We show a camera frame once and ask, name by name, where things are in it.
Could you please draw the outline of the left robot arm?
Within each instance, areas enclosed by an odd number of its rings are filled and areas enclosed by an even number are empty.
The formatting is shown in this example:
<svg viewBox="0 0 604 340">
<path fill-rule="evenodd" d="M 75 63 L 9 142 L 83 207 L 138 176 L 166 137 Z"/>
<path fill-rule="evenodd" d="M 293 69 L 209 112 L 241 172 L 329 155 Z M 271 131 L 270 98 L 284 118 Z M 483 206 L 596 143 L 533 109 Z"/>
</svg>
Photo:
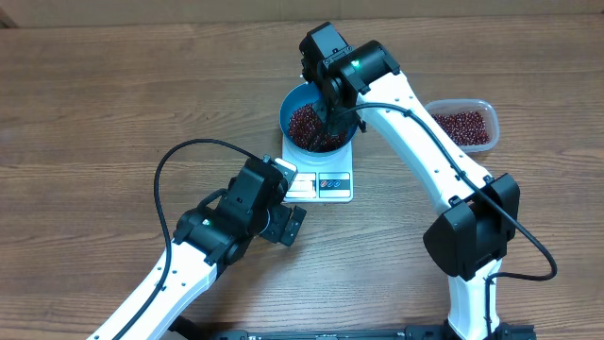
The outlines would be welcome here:
<svg viewBox="0 0 604 340">
<path fill-rule="evenodd" d="M 160 339 L 255 237 L 291 246 L 306 215 L 283 203 L 296 174 L 281 158 L 248 159 L 227 188 L 180 217 L 155 268 L 92 338 Z"/>
</svg>

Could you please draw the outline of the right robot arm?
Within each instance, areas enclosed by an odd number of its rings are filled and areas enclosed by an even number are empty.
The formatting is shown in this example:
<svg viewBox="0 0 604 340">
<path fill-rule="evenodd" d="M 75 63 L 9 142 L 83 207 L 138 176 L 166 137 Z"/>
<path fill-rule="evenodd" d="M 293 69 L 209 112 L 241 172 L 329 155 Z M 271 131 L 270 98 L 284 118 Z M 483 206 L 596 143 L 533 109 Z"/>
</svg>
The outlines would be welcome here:
<svg viewBox="0 0 604 340">
<path fill-rule="evenodd" d="M 381 43 L 353 48 L 324 23 L 299 50 L 303 78 L 327 104 L 305 148 L 316 151 L 329 134 L 372 126 L 422 182 L 438 215 L 423 241 L 448 276 L 449 329 L 460 339 L 495 335 L 495 274 L 515 234 L 518 185 L 509 175 L 493 178 L 448 137 Z"/>
</svg>

